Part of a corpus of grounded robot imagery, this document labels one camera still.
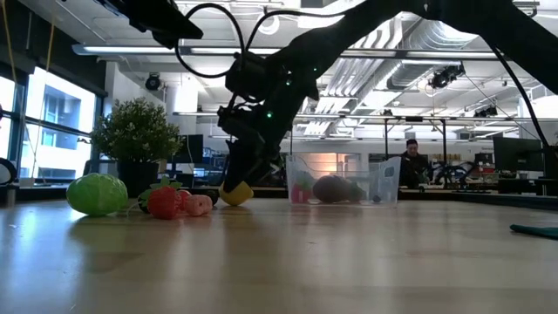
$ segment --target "man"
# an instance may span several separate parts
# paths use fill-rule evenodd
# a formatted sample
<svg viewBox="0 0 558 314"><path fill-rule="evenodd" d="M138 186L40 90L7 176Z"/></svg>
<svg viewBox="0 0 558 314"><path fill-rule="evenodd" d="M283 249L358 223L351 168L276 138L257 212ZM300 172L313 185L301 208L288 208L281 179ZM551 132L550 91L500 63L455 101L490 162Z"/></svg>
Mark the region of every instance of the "man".
<svg viewBox="0 0 558 314"><path fill-rule="evenodd" d="M401 154L401 173L399 185L408 188L418 188L420 176L428 168L428 160L419 154L417 140L407 141L407 150Z"/></svg>

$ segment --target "clear plastic bin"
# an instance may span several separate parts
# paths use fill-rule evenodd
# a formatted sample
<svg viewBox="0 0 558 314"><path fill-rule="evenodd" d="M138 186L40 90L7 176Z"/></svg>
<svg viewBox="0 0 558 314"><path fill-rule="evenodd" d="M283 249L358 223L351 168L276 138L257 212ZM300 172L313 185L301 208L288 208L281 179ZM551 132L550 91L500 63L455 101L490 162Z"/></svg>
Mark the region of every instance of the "clear plastic bin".
<svg viewBox="0 0 558 314"><path fill-rule="evenodd" d="M298 156L287 157L287 186L289 188L289 200L292 204L346 204L356 206L374 207L395 207L398 202L399 169L401 158L394 157L388 161L371 163L368 171L336 171L337 165L325 167L324 164L306 162ZM323 191L336 191L349 184L349 191L346 200L331 202L323 196ZM315 195L314 190L322 194L320 201ZM334 195L334 199L343 198L344 194Z"/></svg>

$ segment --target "yellow toy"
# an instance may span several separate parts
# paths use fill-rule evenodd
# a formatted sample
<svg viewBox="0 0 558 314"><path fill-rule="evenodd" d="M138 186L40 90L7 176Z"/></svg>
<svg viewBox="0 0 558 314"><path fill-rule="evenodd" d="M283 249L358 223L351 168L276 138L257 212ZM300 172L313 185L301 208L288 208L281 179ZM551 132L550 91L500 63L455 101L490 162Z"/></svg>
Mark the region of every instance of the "yellow toy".
<svg viewBox="0 0 558 314"><path fill-rule="evenodd" d="M219 187L219 196L228 205L238 206L254 197L254 191L252 191L252 188L250 188L250 186L244 181L230 193L225 192L223 190L223 185L221 184Z"/></svg>

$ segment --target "toy cabbage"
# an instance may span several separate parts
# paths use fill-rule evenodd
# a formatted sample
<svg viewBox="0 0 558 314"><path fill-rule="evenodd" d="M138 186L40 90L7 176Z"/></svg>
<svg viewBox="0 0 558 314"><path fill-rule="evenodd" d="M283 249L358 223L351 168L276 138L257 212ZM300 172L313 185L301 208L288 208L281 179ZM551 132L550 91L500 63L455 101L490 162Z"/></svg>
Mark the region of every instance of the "toy cabbage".
<svg viewBox="0 0 558 314"><path fill-rule="evenodd" d="M109 174L88 174L76 179L66 191L72 208L86 215L108 215L128 203L126 185Z"/></svg>

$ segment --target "green towel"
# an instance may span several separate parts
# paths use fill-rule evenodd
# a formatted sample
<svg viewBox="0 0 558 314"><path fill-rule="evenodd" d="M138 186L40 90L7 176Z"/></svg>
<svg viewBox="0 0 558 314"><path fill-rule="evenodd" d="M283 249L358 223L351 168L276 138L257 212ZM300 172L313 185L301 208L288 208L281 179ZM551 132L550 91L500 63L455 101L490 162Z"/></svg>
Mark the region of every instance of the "green towel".
<svg viewBox="0 0 558 314"><path fill-rule="evenodd" d="M558 228L539 228L539 227L528 227L520 225L511 225L509 228L515 232L531 235L531 236L542 236L548 239L558 240Z"/></svg>

